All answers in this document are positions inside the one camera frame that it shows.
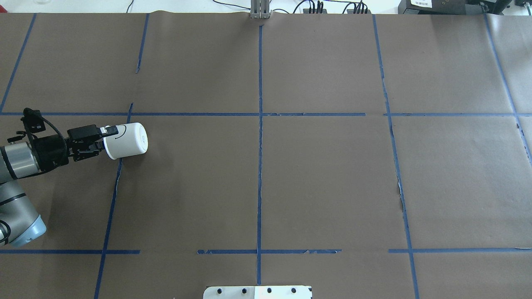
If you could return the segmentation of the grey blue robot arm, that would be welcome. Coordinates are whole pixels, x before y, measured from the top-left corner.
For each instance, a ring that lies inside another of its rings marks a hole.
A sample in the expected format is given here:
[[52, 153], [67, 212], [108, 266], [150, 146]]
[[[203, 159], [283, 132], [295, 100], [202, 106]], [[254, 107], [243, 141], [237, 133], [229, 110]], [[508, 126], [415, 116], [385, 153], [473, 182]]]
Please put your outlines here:
[[86, 125], [68, 130], [64, 137], [37, 137], [45, 130], [43, 123], [25, 125], [16, 137], [1, 147], [1, 245], [21, 247], [42, 236], [47, 228], [19, 181], [47, 174], [69, 161], [96, 157], [104, 151], [104, 139], [118, 135], [117, 126]]

